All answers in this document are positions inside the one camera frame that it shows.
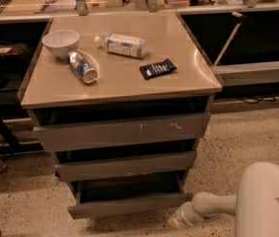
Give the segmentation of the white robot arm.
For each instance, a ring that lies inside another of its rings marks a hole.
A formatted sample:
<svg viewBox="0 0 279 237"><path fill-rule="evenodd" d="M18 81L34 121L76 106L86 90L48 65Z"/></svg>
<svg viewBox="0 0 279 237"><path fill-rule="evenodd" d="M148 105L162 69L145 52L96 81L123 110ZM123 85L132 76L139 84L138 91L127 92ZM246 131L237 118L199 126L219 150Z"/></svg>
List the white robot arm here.
<svg viewBox="0 0 279 237"><path fill-rule="evenodd" d="M178 208L169 225L187 228L223 213L235 218L235 237L279 237L279 165L257 162L247 166L234 195L198 193Z"/></svg>

